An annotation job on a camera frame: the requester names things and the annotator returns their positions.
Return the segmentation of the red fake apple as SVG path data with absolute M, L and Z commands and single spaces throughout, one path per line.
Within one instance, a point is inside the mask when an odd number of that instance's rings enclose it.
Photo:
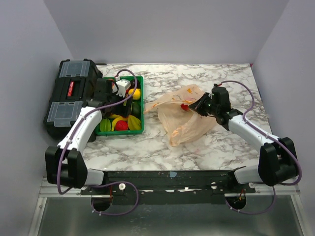
M 189 105 L 187 104 L 181 104 L 181 108 L 186 111 L 186 112 L 189 112 L 190 111 L 190 108 L 189 108 Z

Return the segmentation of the orange plastic bag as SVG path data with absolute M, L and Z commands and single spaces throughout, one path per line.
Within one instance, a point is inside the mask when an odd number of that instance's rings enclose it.
M 216 119 L 203 117 L 190 109 L 181 108 L 181 104 L 190 105 L 202 97 L 204 92 L 196 84 L 181 87 L 168 92 L 159 99 L 145 104 L 144 113 L 157 111 L 158 119 L 169 137 L 173 147 L 181 143 L 196 141 L 216 125 Z

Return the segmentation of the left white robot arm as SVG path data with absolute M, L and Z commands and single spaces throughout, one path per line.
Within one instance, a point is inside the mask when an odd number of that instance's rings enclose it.
M 57 146 L 49 146 L 45 151 L 47 180 L 57 185 L 58 192 L 63 195 L 72 188 L 92 185 L 98 194 L 109 189 L 109 182 L 103 171 L 88 169 L 82 153 L 96 126 L 102 120 L 102 111 L 108 111 L 129 101 L 133 93 L 126 95 L 130 85 L 128 81 L 119 80 L 115 93 L 101 92 L 100 99 L 93 98 L 95 105 L 87 105 L 80 111 L 78 119 L 70 131 Z

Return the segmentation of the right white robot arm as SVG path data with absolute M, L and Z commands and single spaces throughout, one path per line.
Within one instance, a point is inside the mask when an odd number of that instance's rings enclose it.
M 245 114 L 231 107 L 229 93 L 225 87 L 214 85 L 211 93 L 204 95 L 189 109 L 204 117 L 214 117 L 216 122 L 226 130 L 240 136 L 259 153 L 256 166 L 241 167 L 229 173 L 227 189 L 233 193 L 243 189 L 247 183 L 263 183 L 268 186 L 277 184 L 289 185 L 288 180 L 302 175 L 297 161 L 293 141 L 269 134 L 250 122 Z

